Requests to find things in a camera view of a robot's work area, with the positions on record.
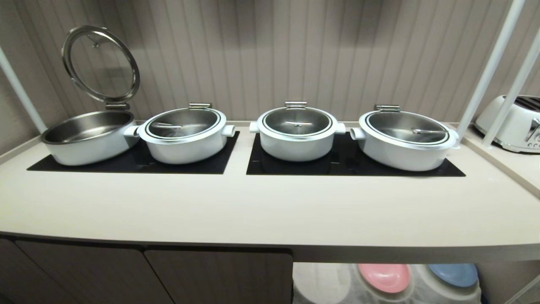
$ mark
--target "cabinet door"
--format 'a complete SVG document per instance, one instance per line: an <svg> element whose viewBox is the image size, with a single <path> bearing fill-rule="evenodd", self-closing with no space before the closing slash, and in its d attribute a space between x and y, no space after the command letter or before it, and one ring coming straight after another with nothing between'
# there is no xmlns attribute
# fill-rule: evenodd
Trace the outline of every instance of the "cabinet door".
<svg viewBox="0 0 540 304"><path fill-rule="evenodd" d="M172 304L143 254L137 250L16 243L80 303Z"/></svg>
<svg viewBox="0 0 540 304"><path fill-rule="evenodd" d="M293 259L281 253L147 250L176 303L289 304Z"/></svg>
<svg viewBox="0 0 540 304"><path fill-rule="evenodd" d="M72 304L76 301L15 243L0 239L0 303Z"/></svg>

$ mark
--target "toaster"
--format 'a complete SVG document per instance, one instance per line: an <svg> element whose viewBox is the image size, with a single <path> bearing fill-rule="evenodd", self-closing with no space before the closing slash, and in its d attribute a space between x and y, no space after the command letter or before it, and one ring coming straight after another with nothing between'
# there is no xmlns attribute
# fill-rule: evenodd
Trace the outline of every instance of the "toaster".
<svg viewBox="0 0 540 304"><path fill-rule="evenodd" d="M502 95L491 101L476 120L474 126L484 135L505 98ZM540 97L518 96L494 141L512 152L540 154Z"/></svg>

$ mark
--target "white vertical rod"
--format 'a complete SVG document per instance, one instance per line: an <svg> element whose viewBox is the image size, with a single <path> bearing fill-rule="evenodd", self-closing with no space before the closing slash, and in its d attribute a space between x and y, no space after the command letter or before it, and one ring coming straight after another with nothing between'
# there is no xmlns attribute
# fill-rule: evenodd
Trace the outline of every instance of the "white vertical rod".
<svg viewBox="0 0 540 304"><path fill-rule="evenodd" d="M497 112L497 115L495 116L495 119L493 120L493 123L491 124L491 127L488 130L488 133L485 135L484 140L482 141L482 144L484 147L489 147L491 145L491 142L495 138L495 135L499 132L499 129L501 128L504 119L508 115L508 112L510 111L510 107L513 105L514 101L516 100L517 94L519 94L519 91L523 87L523 84L527 80L527 76L529 76L529 73L531 72L532 66L535 64L536 58L538 57L538 54L540 53L540 28L538 29L538 32L536 33L536 36L534 40L532 41L531 48L529 49L529 52L527 53L527 56L525 57L525 61L523 61L523 65L519 69L519 72L517 73L516 79L514 80L514 83L512 84L512 87L510 88L510 91L508 91L508 94L506 98L504 99L503 104L499 108L499 111Z"/></svg>
<svg viewBox="0 0 540 304"><path fill-rule="evenodd" d="M9 63L8 58L4 54L4 50L2 50L2 47L0 47L0 65L2 66L2 70L4 71L6 77L8 78L9 83L11 83L13 90L21 100L24 109L26 109L26 112L28 112L28 115L30 115L30 118L36 125L36 128L39 130L40 133L45 132L45 130L47 130L45 123L41 119L36 108L33 106L32 101L30 101L30 98L24 90L23 85L19 81L19 78L17 78L17 74L15 74L15 71L13 71L13 68Z"/></svg>
<svg viewBox="0 0 540 304"><path fill-rule="evenodd" d="M480 77L480 81L478 82L478 85L476 86L476 89L471 97L471 100L469 101L469 104L465 110L465 113L463 114L463 117L461 118L460 125L457 127L457 134L459 135L460 139L457 141L455 146L459 146L461 139L463 138L463 134L465 134L465 131L467 130L467 128L469 127L469 124L473 120L474 113L478 109L478 106L480 105L480 101L482 101L482 97L484 97L484 94L488 88L489 82L491 81L491 78L493 77L493 74L495 73L495 69L497 69L499 61L501 60L501 57L504 53L504 49L506 48L508 44L508 40L510 39L510 36L512 35L512 32L519 18L519 14L521 13L521 9L523 8L524 3L525 3L525 0L512 1L512 5L510 6L510 10L508 11L508 15L503 24L503 28L501 29L501 32L499 33L497 42L495 43L495 46L493 47L493 51L491 52L491 55L489 57L488 64L485 66L484 72L482 73L482 76Z"/></svg>

